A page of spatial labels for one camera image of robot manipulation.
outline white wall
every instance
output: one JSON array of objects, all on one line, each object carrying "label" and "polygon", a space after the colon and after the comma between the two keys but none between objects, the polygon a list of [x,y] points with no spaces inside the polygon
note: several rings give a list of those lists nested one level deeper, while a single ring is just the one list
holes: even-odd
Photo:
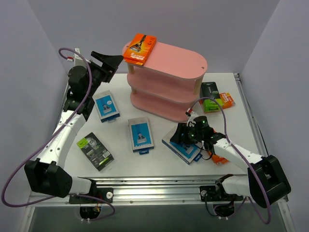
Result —
[{"label": "white wall", "polygon": [[[137,32],[197,51],[208,72],[240,72],[279,0],[28,0],[51,43],[121,54]],[[126,73],[122,65],[119,72]]]},{"label": "white wall", "polygon": [[[29,154],[51,135],[67,76],[26,0],[0,1],[0,188]],[[9,186],[11,203],[30,193],[22,169]],[[18,231],[24,208],[0,203],[0,230]]]},{"label": "white wall", "polygon": [[242,72],[249,104],[270,154],[292,186],[297,231],[308,231],[309,1],[281,0]]}]

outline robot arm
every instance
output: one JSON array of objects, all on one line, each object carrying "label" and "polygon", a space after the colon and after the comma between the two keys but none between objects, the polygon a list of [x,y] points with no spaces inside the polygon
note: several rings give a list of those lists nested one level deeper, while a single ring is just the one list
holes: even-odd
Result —
[{"label": "robot arm", "polygon": [[277,158],[274,156],[263,157],[254,154],[236,144],[232,146],[224,134],[215,132],[209,126],[206,116],[198,116],[195,112],[189,112],[187,115],[190,116],[188,122],[178,124],[175,134],[170,139],[171,142],[177,144],[201,143],[204,150],[226,158],[247,173],[247,175],[243,176],[229,174],[216,181],[216,194],[222,199],[226,195],[237,194],[252,197],[259,206],[263,208],[267,207],[262,190],[252,171],[233,146],[252,165],[267,193],[270,204],[291,192],[290,184]]},{"label": "robot arm", "polygon": [[[123,56],[106,56],[92,52],[91,56],[102,62],[98,66],[92,61],[89,64],[92,73],[92,86],[88,98],[74,117],[67,122],[63,130],[45,147],[35,161],[25,164],[25,173],[31,190],[56,197],[66,197],[69,194],[95,195],[94,180],[70,176],[65,172],[64,164],[68,151],[94,107],[93,94],[101,82],[109,83],[123,60]],[[72,115],[82,102],[89,85],[88,71],[83,66],[75,66],[69,71],[69,86],[67,100],[63,107],[57,131]]]}]

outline cable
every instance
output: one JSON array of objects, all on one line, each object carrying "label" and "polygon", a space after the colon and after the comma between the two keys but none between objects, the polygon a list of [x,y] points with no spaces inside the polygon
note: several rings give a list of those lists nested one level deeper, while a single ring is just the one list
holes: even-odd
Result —
[{"label": "cable", "polygon": [[213,101],[214,103],[216,103],[220,110],[221,110],[221,113],[222,113],[222,116],[223,116],[223,121],[224,121],[224,133],[225,133],[225,137],[226,137],[226,140],[231,144],[231,146],[235,149],[235,151],[240,155],[240,157],[245,161],[245,163],[248,165],[250,171],[252,172],[252,174],[254,175],[256,181],[257,181],[257,184],[259,185],[260,189],[261,189],[261,192],[264,196],[264,199],[265,199],[265,202],[266,202],[266,206],[267,206],[267,213],[268,213],[268,217],[267,217],[267,220],[265,221],[263,218],[262,218],[262,215],[260,214],[259,211],[256,211],[257,214],[259,215],[260,219],[262,220],[262,222],[266,225],[268,225],[271,221],[271,209],[270,209],[270,203],[269,203],[269,200],[268,200],[268,197],[267,197],[267,193],[263,187],[263,184],[261,182],[261,180],[259,179],[259,177],[257,176],[257,174],[255,173],[254,171],[254,168],[252,167],[252,165],[249,163],[249,161],[246,159],[246,157],[239,151],[239,149],[231,142],[231,140],[229,139],[228,135],[227,135],[227,125],[226,125],[226,117],[225,117],[225,113],[221,107],[221,105],[215,100],[215,99],[212,99],[212,98],[208,98],[208,97],[203,97],[203,98],[200,98],[198,100],[196,100],[194,102],[194,104],[192,105],[192,107],[190,109],[193,108],[193,106],[199,102],[200,100],[204,100],[204,99],[209,99],[211,101]]},{"label": "cable", "polygon": [[5,200],[5,192],[7,190],[7,187],[9,185],[9,183],[11,182],[11,180],[13,179],[13,177],[16,175],[16,173],[31,159],[33,158],[34,156],[36,156],[39,152],[41,152],[45,147],[46,145],[48,145],[59,133],[60,131],[62,131],[62,129],[66,126],[65,124],[68,124],[70,122],[70,120],[74,117],[74,115],[79,111],[79,109],[82,107],[82,105],[84,104],[84,102],[86,101],[86,99],[88,98],[88,95],[90,93],[90,90],[91,90],[91,85],[92,85],[92,73],[91,73],[91,70],[90,70],[90,67],[89,67],[89,64],[87,63],[86,59],[79,53],[75,52],[73,49],[70,49],[70,48],[60,48],[59,49],[59,54],[61,57],[63,57],[64,59],[67,59],[67,57],[65,57],[64,55],[62,55],[62,51],[63,50],[66,50],[66,51],[70,51],[72,53],[75,53],[76,55],[78,55],[86,64],[86,67],[88,69],[88,73],[89,73],[89,85],[88,85],[88,89],[87,89],[87,92],[83,98],[83,100],[81,101],[81,103],[78,105],[78,107],[76,108],[76,110],[71,114],[71,116],[67,119],[67,121],[52,135],[52,137],[46,142],[44,143],[41,147],[39,147],[35,152],[33,152],[29,157],[27,157],[14,171],[13,173],[10,175],[10,177],[7,179],[7,181],[5,182],[5,185],[2,189],[2,193],[1,193],[1,201],[4,205],[8,206],[8,207],[14,207],[14,208],[17,208],[17,207],[24,207],[24,206],[28,206],[28,205],[32,205],[32,204],[36,204],[36,203],[39,203],[39,202],[42,202],[42,201],[45,201],[45,200],[49,200],[51,198],[54,198],[54,196],[49,196],[49,197],[46,197],[44,199],[41,199],[41,200],[37,200],[37,201],[34,201],[34,202],[29,202],[29,203],[25,203],[25,204],[10,204],[8,203],[6,200]]},{"label": "cable", "polygon": [[198,149],[200,149],[200,151],[199,151],[199,153],[201,154],[201,158],[203,159],[203,160],[210,160],[211,158],[212,158],[212,156],[213,156],[213,153],[207,158],[207,159],[205,159],[204,157],[203,157],[203,155],[202,155],[202,150],[204,150],[204,151],[206,151],[205,149],[203,149],[203,148],[201,148],[201,147],[198,147],[196,144],[194,144],[194,146],[196,146]]},{"label": "cable", "polygon": [[217,216],[218,216],[218,215],[212,214],[212,213],[209,211],[209,208],[207,207],[207,199],[206,199],[206,196],[205,196],[205,206],[206,206],[206,210],[207,210],[207,212],[209,213],[210,216],[213,216],[213,217],[217,217]]},{"label": "cable", "polygon": [[[242,206],[244,205],[245,201],[246,201],[246,197],[243,199],[243,201],[241,202],[240,206],[237,209],[235,209],[235,206],[234,206],[234,213],[232,213],[230,216],[228,216],[226,218],[230,219],[231,217],[235,216],[235,214],[242,208]],[[224,205],[220,205],[219,204],[219,205],[216,205],[213,208],[213,210],[215,211],[215,213],[217,213],[216,212],[217,208],[222,207],[222,206],[228,206],[229,207],[231,204],[234,204],[234,201],[231,201],[231,203],[229,203],[229,204],[224,204]]]},{"label": "cable", "polygon": [[76,197],[84,197],[84,198],[89,198],[89,199],[92,199],[92,200],[96,200],[96,201],[98,201],[98,202],[102,202],[102,203],[104,203],[104,204],[108,204],[108,205],[112,208],[112,212],[111,212],[110,214],[106,214],[106,215],[103,215],[103,216],[101,216],[101,217],[97,217],[97,218],[94,218],[94,219],[90,219],[90,221],[101,220],[101,219],[110,217],[110,216],[112,216],[112,215],[115,214],[115,211],[116,211],[116,210],[115,210],[115,207],[114,207],[111,203],[109,203],[109,202],[107,202],[107,201],[105,201],[105,200],[103,200],[103,199],[100,199],[100,198],[97,198],[97,197],[88,196],[88,195],[83,195],[83,194],[77,194],[77,195],[74,195],[74,196],[76,196]]}]

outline white table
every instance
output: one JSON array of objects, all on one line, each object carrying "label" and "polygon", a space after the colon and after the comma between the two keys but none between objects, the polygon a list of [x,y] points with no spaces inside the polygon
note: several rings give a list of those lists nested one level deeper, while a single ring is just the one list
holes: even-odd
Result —
[{"label": "white table", "polygon": [[[253,133],[247,119],[244,105],[232,73],[207,73],[204,82],[215,81],[220,92],[229,92],[236,105],[225,109],[227,131],[234,143],[258,153]],[[162,176],[201,176],[243,174],[242,170],[232,163],[223,166],[215,165],[212,160],[200,160],[186,164],[161,139],[177,123],[136,109],[130,102],[131,88],[126,81],[126,74],[116,74],[111,83],[101,84],[96,93],[110,90],[120,111],[120,117],[112,122],[101,123],[94,108],[88,121],[79,131],[68,153],[65,170],[72,176],[81,177],[162,177]],[[197,103],[195,111],[202,115]],[[133,153],[129,135],[128,119],[147,116],[150,120],[154,139],[154,149],[147,155]],[[223,117],[220,112],[207,114],[211,127],[224,132]],[[107,167],[100,172],[92,166],[76,143],[93,132],[108,148],[114,157]]]}]

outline pink shelf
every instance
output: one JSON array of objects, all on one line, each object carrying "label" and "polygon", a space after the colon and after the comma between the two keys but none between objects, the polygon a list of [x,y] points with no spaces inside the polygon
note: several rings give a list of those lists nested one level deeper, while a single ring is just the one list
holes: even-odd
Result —
[{"label": "pink shelf", "polygon": [[137,92],[136,94],[131,93],[130,98],[132,104],[138,109],[175,122],[184,122],[188,120],[188,116],[185,112],[191,106],[190,104],[172,103],[142,92]]},{"label": "pink shelf", "polygon": [[127,81],[138,91],[176,103],[191,103],[198,97],[193,93],[195,81],[179,81],[138,67],[134,67],[134,74],[128,73]]},{"label": "pink shelf", "polygon": [[197,80],[205,74],[207,61],[197,52],[157,42],[144,66],[137,66],[178,79]]}]

